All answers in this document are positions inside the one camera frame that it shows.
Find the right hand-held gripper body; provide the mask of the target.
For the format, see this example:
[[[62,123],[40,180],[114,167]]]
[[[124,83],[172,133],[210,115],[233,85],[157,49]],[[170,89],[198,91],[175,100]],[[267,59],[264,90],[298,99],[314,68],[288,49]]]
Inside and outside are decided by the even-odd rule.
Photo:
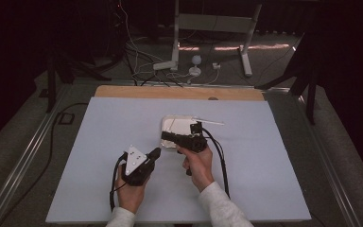
[[[202,120],[197,118],[196,123],[200,122],[214,124],[214,121]],[[207,148],[207,139],[210,139],[214,144],[216,151],[219,154],[223,154],[223,148],[220,143],[215,139],[215,137],[202,126],[202,133],[188,134],[188,135],[178,135],[177,145],[188,148],[194,152],[202,152],[205,148]]]

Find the pale blue table sheet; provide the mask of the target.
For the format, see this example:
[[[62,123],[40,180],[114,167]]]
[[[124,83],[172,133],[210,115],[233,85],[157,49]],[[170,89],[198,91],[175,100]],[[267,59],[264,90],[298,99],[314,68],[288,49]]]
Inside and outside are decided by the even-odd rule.
[[[113,168],[129,146],[149,153],[160,145],[167,115],[204,121],[224,149],[213,174],[251,221],[310,217],[284,143],[265,101],[157,98],[91,99],[46,220],[99,223],[111,216]]]

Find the black tripod stand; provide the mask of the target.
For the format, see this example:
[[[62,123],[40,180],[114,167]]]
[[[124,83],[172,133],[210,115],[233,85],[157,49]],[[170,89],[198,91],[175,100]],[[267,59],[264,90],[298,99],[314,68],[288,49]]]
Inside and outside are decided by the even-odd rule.
[[[75,76],[72,73],[71,68],[82,71],[87,76],[96,80],[110,81],[109,78],[101,76],[93,69],[88,68],[80,61],[76,61],[66,52],[58,49],[51,48],[47,54],[47,98],[48,104],[46,111],[51,113],[56,101],[57,101],[57,82],[56,78],[59,78],[63,83],[72,84],[75,80]]]
[[[301,96],[304,90],[307,90],[305,114],[312,125],[315,124],[314,106],[318,80],[315,48],[311,46],[313,41],[310,34],[304,33],[284,73],[274,80],[254,86],[255,89],[268,90],[288,79],[295,78],[289,93],[293,96]]]

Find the black square floor frame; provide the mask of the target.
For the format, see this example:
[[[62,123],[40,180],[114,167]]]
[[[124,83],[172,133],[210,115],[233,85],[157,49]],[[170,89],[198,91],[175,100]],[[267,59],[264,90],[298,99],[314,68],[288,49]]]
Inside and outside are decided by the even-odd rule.
[[[73,113],[62,113],[59,118],[59,125],[72,125],[75,119]]]

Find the white power strip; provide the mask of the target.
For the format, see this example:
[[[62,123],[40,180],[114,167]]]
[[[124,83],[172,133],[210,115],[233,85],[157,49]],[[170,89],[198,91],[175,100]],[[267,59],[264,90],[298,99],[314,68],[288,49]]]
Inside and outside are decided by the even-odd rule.
[[[164,61],[164,62],[154,63],[153,69],[155,71],[159,71],[159,70],[164,70],[164,69],[170,69],[170,68],[173,68],[176,66],[177,66],[177,64],[174,61]]]

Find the white metal stand frame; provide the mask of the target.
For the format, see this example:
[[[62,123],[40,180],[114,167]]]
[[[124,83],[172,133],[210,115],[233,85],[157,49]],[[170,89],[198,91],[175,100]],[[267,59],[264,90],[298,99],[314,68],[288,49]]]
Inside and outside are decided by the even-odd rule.
[[[219,31],[232,33],[245,33],[246,41],[238,47],[239,55],[242,61],[244,75],[252,76],[251,63],[249,60],[249,46],[258,22],[262,5],[256,4],[251,17],[234,17],[221,15],[205,15],[180,13],[180,0],[175,0],[174,13],[174,42],[171,56],[171,72],[177,72],[179,67],[179,31],[181,29],[190,29],[198,31]]]

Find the round white device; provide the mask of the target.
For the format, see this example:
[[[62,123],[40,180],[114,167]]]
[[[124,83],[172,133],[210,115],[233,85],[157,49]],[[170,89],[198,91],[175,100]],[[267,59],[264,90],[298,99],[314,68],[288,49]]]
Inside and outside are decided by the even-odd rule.
[[[195,55],[192,58],[192,63],[194,64],[194,66],[189,69],[189,74],[191,76],[197,77],[201,74],[201,70],[199,69],[199,65],[201,64],[201,56]]]

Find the white square tray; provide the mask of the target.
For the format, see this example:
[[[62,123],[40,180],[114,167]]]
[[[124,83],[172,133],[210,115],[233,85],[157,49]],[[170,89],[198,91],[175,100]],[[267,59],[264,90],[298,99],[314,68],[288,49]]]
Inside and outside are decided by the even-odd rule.
[[[190,125],[195,124],[196,119],[188,115],[167,115],[162,119],[161,134],[163,131],[173,132],[177,135],[191,133]],[[161,145],[165,148],[175,148],[176,142],[166,141],[161,138]]]

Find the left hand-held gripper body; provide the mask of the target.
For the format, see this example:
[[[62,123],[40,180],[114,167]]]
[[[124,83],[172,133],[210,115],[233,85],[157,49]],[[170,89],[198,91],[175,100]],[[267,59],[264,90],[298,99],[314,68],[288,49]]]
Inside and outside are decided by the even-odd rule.
[[[155,167],[155,154],[153,152],[144,154],[134,146],[130,146],[126,153],[126,165],[122,167],[122,179],[128,185],[141,186]]]

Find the person's right hand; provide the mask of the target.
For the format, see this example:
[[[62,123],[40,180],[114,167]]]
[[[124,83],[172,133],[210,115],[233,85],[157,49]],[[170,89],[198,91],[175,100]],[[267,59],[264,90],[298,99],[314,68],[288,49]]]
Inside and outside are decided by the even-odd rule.
[[[212,174],[213,152],[209,148],[196,153],[177,146],[177,151],[185,156],[182,167],[191,171],[193,185],[199,192],[215,181]]]

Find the metal floor rail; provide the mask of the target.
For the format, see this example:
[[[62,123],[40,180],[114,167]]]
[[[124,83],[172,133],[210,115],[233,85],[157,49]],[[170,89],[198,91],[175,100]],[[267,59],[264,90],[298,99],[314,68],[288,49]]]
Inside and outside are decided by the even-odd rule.
[[[43,98],[32,96],[0,132],[0,221],[16,201],[18,188],[70,90],[69,84],[60,87],[51,111]]]
[[[286,88],[273,88],[263,95],[298,174],[313,223],[318,227],[363,227],[326,146],[307,119],[303,98]]]

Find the wooden table board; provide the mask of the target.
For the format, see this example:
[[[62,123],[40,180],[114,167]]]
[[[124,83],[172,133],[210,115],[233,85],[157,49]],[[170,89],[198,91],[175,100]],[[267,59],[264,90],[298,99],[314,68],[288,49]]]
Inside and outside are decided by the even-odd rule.
[[[246,88],[182,88],[101,85],[96,89],[95,96],[199,100],[265,100],[259,90]]]

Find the person's left hand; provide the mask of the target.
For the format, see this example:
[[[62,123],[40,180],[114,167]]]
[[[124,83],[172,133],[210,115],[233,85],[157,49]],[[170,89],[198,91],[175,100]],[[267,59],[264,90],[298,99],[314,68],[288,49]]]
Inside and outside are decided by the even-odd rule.
[[[136,214],[145,196],[147,181],[140,186],[128,185],[121,177],[115,181],[118,204],[133,214]]]

